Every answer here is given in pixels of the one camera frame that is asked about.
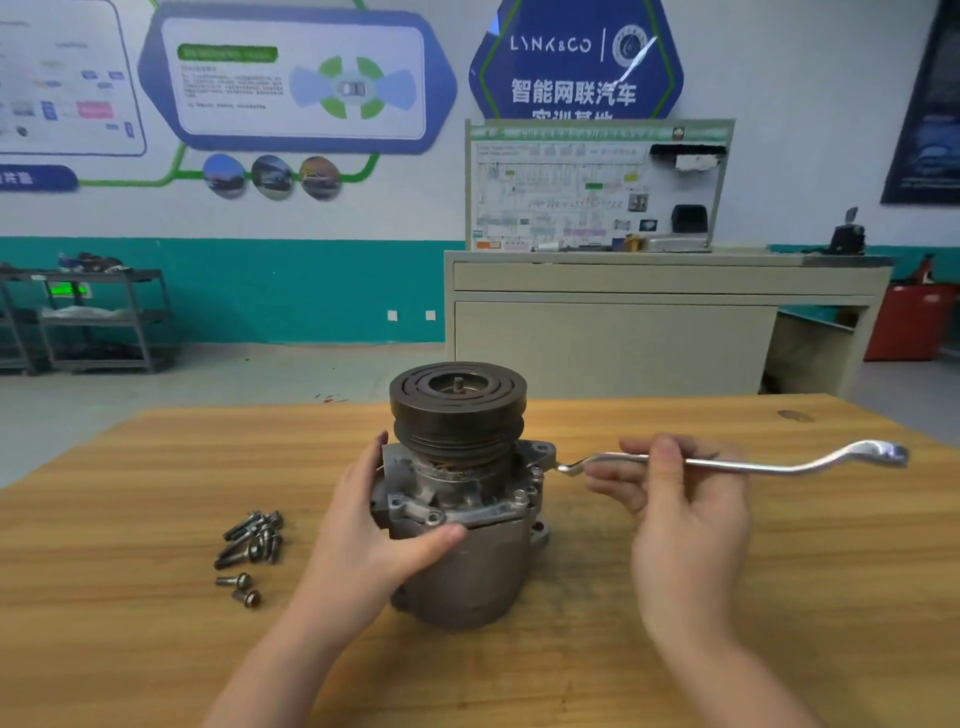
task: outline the circular photo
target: circular photo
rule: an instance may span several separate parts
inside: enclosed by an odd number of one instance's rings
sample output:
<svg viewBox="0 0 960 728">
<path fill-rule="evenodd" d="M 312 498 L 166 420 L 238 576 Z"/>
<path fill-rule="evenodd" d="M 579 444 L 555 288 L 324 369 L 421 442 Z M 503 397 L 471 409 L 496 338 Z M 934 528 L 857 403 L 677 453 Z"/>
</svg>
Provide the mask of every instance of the circular photo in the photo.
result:
<svg viewBox="0 0 960 728">
<path fill-rule="evenodd" d="M 271 200 L 290 196 L 294 188 L 294 171 L 280 157 L 264 155 L 253 163 L 251 169 L 253 186 Z"/>
<path fill-rule="evenodd" d="M 204 181 L 207 187 L 227 200 L 240 197 L 247 186 L 243 164 L 230 155 L 212 155 L 206 158 Z"/>
<path fill-rule="evenodd" d="M 311 157 L 300 166 L 300 185 L 314 200 L 330 200 L 337 196 L 343 183 L 340 170 L 327 158 Z"/>
</svg>

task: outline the black component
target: black component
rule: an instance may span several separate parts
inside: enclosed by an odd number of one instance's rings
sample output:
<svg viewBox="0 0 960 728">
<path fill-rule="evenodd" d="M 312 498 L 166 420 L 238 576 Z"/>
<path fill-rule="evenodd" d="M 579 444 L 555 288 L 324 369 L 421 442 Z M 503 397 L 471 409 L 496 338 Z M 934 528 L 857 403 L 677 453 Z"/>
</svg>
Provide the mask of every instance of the black component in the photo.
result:
<svg viewBox="0 0 960 728">
<path fill-rule="evenodd" d="M 488 463 L 509 452 L 523 434 L 526 408 L 526 380 L 493 364 L 429 364 L 390 383 L 398 441 L 451 465 Z"/>
<path fill-rule="evenodd" d="M 677 205 L 673 208 L 673 232 L 707 232 L 709 220 L 703 205 Z"/>
<path fill-rule="evenodd" d="M 723 158 L 727 147 L 722 144 L 654 144 L 650 147 L 650 156 L 676 159 L 678 155 L 716 155 Z"/>
<path fill-rule="evenodd" d="M 847 210 L 847 222 L 833 231 L 830 247 L 825 255 L 864 255 L 867 250 L 867 232 L 862 225 L 855 225 L 858 208 Z"/>
</svg>

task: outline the pile of bolts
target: pile of bolts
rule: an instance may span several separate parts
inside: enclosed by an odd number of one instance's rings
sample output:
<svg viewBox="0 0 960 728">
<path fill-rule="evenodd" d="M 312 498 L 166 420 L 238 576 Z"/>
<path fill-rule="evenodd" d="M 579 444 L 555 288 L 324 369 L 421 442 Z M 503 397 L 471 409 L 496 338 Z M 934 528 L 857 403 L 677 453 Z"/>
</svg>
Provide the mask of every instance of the pile of bolts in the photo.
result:
<svg viewBox="0 0 960 728">
<path fill-rule="evenodd" d="M 228 546 L 220 552 L 213 568 L 217 571 L 229 569 L 245 561 L 257 564 L 265 561 L 276 564 L 280 560 L 280 548 L 283 537 L 279 530 L 283 527 L 283 517 L 279 511 L 264 515 L 260 511 L 250 514 L 224 534 Z M 247 609 L 260 605 L 260 592 L 251 589 L 251 576 L 242 571 L 236 576 L 220 576 L 216 580 L 218 587 L 233 587 L 233 598 Z"/>
</svg>

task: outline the hand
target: hand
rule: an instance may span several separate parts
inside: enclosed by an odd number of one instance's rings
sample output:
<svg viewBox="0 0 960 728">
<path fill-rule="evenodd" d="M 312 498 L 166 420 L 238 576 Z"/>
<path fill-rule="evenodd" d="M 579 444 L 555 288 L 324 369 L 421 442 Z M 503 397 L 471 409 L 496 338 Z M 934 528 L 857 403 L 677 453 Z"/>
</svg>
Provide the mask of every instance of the hand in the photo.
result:
<svg viewBox="0 0 960 728">
<path fill-rule="evenodd" d="M 747 478 L 684 470 L 683 458 L 740 453 L 667 435 L 623 439 L 620 447 L 649 452 L 649 463 L 593 463 L 588 487 L 636 518 L 633 576 L 647 631 L 661 652 L 731 642 L 733 584 L 750 541 Z"/>
<path fill-rule="evenodd" d="M 291 602 L 332 648 L 346 647 L 373 623 L 397 587 L 467 535 L 458 524 L 402 541 L 380 531 L 370 514 L 370 493 L 386 442 L 383 432 L 341 476 Z"/>
</svg>

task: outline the green sign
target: green sign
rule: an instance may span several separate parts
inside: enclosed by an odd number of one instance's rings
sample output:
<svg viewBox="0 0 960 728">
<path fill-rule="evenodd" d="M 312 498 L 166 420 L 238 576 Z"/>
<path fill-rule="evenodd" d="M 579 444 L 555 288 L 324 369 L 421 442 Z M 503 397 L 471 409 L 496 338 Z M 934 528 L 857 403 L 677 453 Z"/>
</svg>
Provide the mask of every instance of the green sign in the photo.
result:
<svg viewBox="0 0 960 728">
<path fill-rule="evenodd" d="M 276 63 L 276 48 L 265 45 L 198 45 L 184 43 L 177 49 L 181 61 L 225 63 Z"/>
</svg>

